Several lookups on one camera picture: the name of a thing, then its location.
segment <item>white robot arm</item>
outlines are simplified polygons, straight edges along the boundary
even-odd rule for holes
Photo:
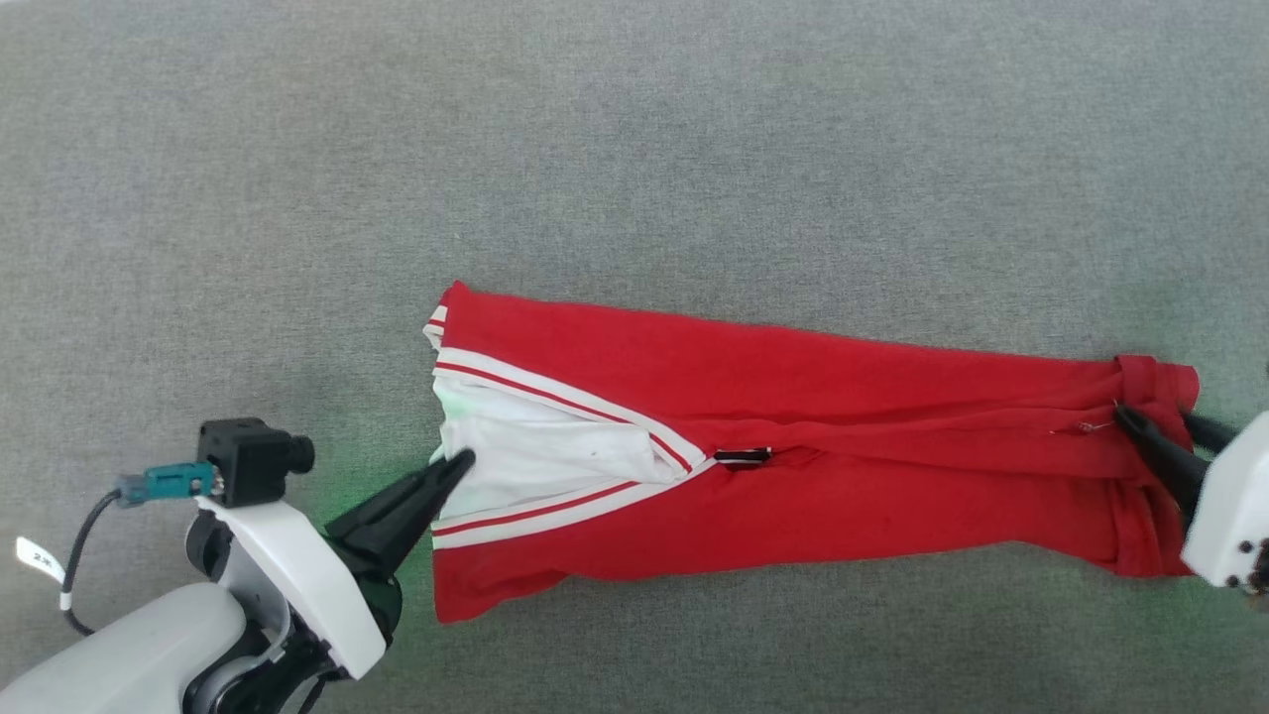
[[[305,438],[259,420],[208,422],[195,463],[126,478],[104,505],[194,496],[190,563],[211,582],[178,588],[0,691],[3,714],[272,714],[305,685],[364,676],[401,615],[395,573],[475,463],[470,451],[396,482],[326,525],[322,536],[280,501],[288,473],[312,467]],[[55,578],[60,568],[19,544]]]

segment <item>red stripe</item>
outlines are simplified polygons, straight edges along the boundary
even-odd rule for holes
[[[472,529],[483,529],[485,526],[497,526],[500,524],[514,524],[515,521],[523,521],[525,519],[532,519],[534,516],[544,516],[547,514],[555,514],[556,511],[563,511],[565,509],[572,509],[574,506],[581,506],[582,503],[590,503],[591,501],[603,498],[605,496],[612,496],[614,493],[621,493],[628,488],[638,486],[634,482],[624,483],[621,486],[614,486],[613,488],[604,490],[599,493],[593,493],[579,498],[577,501],[569,501],[566,503],[557,503],[555,506],[544,506],[536,511],[525,511],[524,514],[515,514],[511,516],[503,516],[500,519],[490,519],[487,521],[473,521],[471,524],[463,524],[461,526],[453,526],[450,529],[431,529],[431,535],[443,536],[450,534],[461,534],[463,531],[470,531]]]
[[[551,394],[549,392],[542,392],[541,389],[534,389],[532,387],[511,382],[511,380],[509,380],[506,378],[500,378],[497,375],[491,375],[491,374],[489,374],[486,372],[476,370],[476,369],[472,369],[472,368],[467,368],[464,365],[454,365],[453,363],[437,363],[437,369],[438,370],[453,370],[456,373],[466,373],[468,375],[476,375],[477,378],[485,378],[486,380],[492,380],[492,382],[496,382],[497,384],[504,384],[506,387],[515,388],[515,389],[518,389],[520,392],[527,392],[529,394],[536,394],[538,397],[544,397],[547,399],[551,399],[552,402],[558,402],[560,405],[563,405],[566,407],[572,407],[574,410],[581,410],[582,412],[588,412],[588,413],[594,415],[596,417],[603,417],[603,419],[608,420],[609,422],[617,422],[617,424],[621,424],[621,425],[629,425],[631,424],[629,421],[622,420],[621,417],[614,417],[612,415],[605,415],[604,412],[600,412],[599,410],[591,410],[590,407],[586,407],[585,405],[577,405],[576,402],[570,402],[570,401],[567,401],[567,399],[565,399],[562,397],[557,397],[555,394]],[[660,446],[661,449],[664,449],[666,454],[669,454],[670,457],[673,457],[674,460],[678,462],[679,465],[683,467],[683,469],[685,472],[692,472],[692,464],[687,459],[684,459],[683,457],[679,457],[673,449],[670,449],[670,446],[667,444],[665,444],[665,441],[662,441],[661,438],[659,438],[659,436],[656,436],[655,434],[651,434],[651,432],[648,432],[648,436],[652,438],[652,441],[656,443],[657,446]]]

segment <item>striped trim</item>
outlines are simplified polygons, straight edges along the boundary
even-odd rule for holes
[[[428,328],[443,330],[443,326],[429,325]],[[675,482],[669,484],[613,479],[556,498],[442,519],[433,525],[435,548],[459,548],[518,538],[594,519],[664,493],[716,464],[694,444],[651,417],[486,354],[439,347],[433,375],[514,394],[591,421],[634,425],[648,432],[652,450],[678,472]]]
[[[511,524],[511,523],[515,523],[515,521],[524,521],[527,519],[533,519],[533,517],[537,517],[537,516],[546,516],[548,514],[555,514],[556,511],[563,511],[565,509],[572,509],[575,506],[581,506],[582,503],[590,503],[591,501],[598,501],[600,498],[604,498],[605,496],[612,496],[614,493],[621,493],[621,492],[623,492],[623,491],[626,491],[628,488],[633,488],[633,487],[637,487],[637,486],[638,484],[634,483],[634,482],[623,482],[623,483],[617,484],[614,487],[605,488],[604,491],[602,491],[599,493],[593,493],[590,496],[585,496],[585,497],[577,498],[575,501],[566,501],[563,503],[557,503],[555,506],[539,506],[538,509],[534,509],[533,511],[525,511],[524,514],[508,514],[506,516],[499,516],[496,519],[485,519],[482,521],[471,521],[471,523],[467,523],[467,524],[448,525],[448,526],[442,526],[439,529],[431,529],[431,535],[434,535],[434,536],[447,536],[447,535],[453,535],[453,534],[461,534],[463,531],[470,531],[472,529],[481,529],[481,528],[487,528],[487,526],[499,526],[499,525],[503,525],[503,524]]]
[[[549,503],[549,506],[543,505],[547,502],[538,502],[529,507],[520,507],[515,512],[508,512],[510,510],[482,511],[461,519],[437,521],[431,528],[431,547],[435,549],[462,548],[539,534],[589,521],[678,488],[692,481],[692,477],[703,474],[714,465],[712,459],[703,462],[687,478],[673,484],[614,481],[593,488],[589,493],[567,495],[555,500],[556,502]]]
[[[449,316],[449,307],[440,304],[428,317],[428,323],[423,325],[423,334],[428,336],[433,349],[440,349],[440,337],[445,336],[445,317]]]
[[[437,355],[437,369],[433,370],[433,375],[443,375],[503,392],[510,391],[525,399],[588,420],[598,417],[605,422],[642,427],[652,439],[652,449],[666,462],[678,467],[680,476],[687,476],[697,464],[708,459],[694,444],[651,417],[551,378],[508,365],[486,354],[443,346]]]

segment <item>white stripe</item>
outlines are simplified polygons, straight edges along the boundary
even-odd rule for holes
[[[541,509],[551,509],[552,506],[560,506],[562,503],[571,503],[574,501],[580,501],[588,496],[594,496],[596,493],[603,493],[610,488],[619,487],[622,484],[628,484],[631,482],[626,479],[609,479],[599,486],[571,491],[561,496],[552,496],[549,498],[542,498],[539,501],[530,501],[528,503],[518,503],[515,506],[508,506],[505,509],[496,509],[490,511],[476,511],[475,514],[464,514],[462,516],[454,516],[452,519],[437,519],[431,524],[431,530],[443,531],[453,529],[456,526],[466,526],[467,524],[477,524],[480,521],[489,521],[491,519],[505,519],[508,516],[515,516],[519,514],[529,514],[532,511],[538,511]]]
[[[594,501],[582,503],[574,509],[563,509],[560,511],[553,511],[551,514],[543,514],[542,516],[532,516],[520,521],[511,521],[509,524],[496,524],[492,526],[476,528],[466,531],[459,531],[457,534],[448,535],[433,535],[431,547],[433,548],[462,548],[464,545],[476,545],[480,543],[490,543],[495,540],[506,540],[518,536],[524,536],[529,534],[537,534],[542,531],[549,531],[563,526],[571,526],[574,524],[580,524],[581,521],[588,521],[596,516],[603,516],[604,514],[612,514],[618,509],[624,509],[632,503],[638,503],[640,501],[659,496],[670,491],[671,488],[687,483],[692,477],[704,473],[707,469],[713,467],[713,460],[707,460],[699,464],[687,479],[673,484],[638,484],[631,487],[626,491],[619,491],[612,496],[605,496],[604,498],[596,498]],[[570,500],[584,498],[584,496],[570,495]],[[534,509],[544,507],[546,502],[534,505]],[[509,514],[499,511],[486,511],[481,514],[482,519],[500,519]],[[466,523],[471,523],[472,519],[464,517]],[[442,524],[437,521],[434,524],[435,529],[445,529],[448,526],[457,525],[459,519],[453,519],[450,523]]]
[[[547,394],[558,397],[561,399],[566,399],[569,402],[572,402],[574,405],[580,405],[582,407],[603,412],[604,415],[610,415],[617,420],[628,422],[631,425],[638,425],[640,427],[643,427],[650,434],[656,435],[661,441],[664,441],[670,448],[671,451],[681,457],[688,463],[689,468],[694,469],[697,465],[702,464],[707,459],[706,454],[699,449],[697,449],[694,444],[683,439],[681,436],[679,436],[678,432],[675,432],[670,427],[662,425],[661,422],[657,422],[651,417],[640,415],[638,412],[627,410],[618,405],[613,405],[607,399],[602,399],[599,397],[595,397],[594,394],[590,394],[589,392],[582,392],[575,387],[570,387],[565,383],[553,380],[551,378],[544,378],[542,375],[522,370],[513,365],[508,365],[506,363],[503,363],[501,360],[495,360],[492,359],[492,356],[489,356],[486,354],[480,354],[477,351],[468,351],[467,349],[443,346],[440,347],[440,353],[437,355],[437,363],[438,364],[449,363],[453,365],[461,365],[463,368],[480,370],[482,373],[489,373],[491,375],[510,380],[513,383],[544,392]],[[499,389],[504,392],[513,389],[495,380],[483,379],[476,375],[470,375],[467,373],[445,370],[444,368],[440,367],[438,367],[433,372],[433,374],[434,375],[443,374],[444,377],[453,378],[458,382],[476,383],[483,387],[489,387],[491,389]],[[529,394],[525,392],[516,391],[516,396],[543,405],[551,405],[552,407],[556,407],[563,412],[569,412],[570,415],[576,415],[586,420],[594,421],[598,419],[595,415],[586,412],[585,410],[575,410],[566,405],[549,401],[537,394]],[[683,465],[679,464],[678,459],[674,459],[670,454],[666,454],[665,450],[661,449],[660,445],[657,445],[656,443],[652,444],[652,448],[659,454],[661,454],[662,458],[665,458],[665,460],[670,464],[670,467],[673,467],[680,474],[684,473]]]

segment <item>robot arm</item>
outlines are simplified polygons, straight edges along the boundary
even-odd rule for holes
[[[286,476],[312,467],[307,439],[259,420],[203,425],[194,464],[121,483],[121,505],[194,495],[185,550],[211,582],[23,675],[0,691],[0,711],[270,714],[316,681],[311,706],[325,682],[360,678],[383,657],[401,615],[395,573],[473,463],[468,451],[409,474],[324,536],[280,501]]]
[[[1269,412],[1241,434],[1187,415],[1194,443],[1217,454],[1211,463],[1128,407],[1115,421],[1176,501],[1188,529],[1181,559],[1194,574],[1256,597],[1269,592]]]

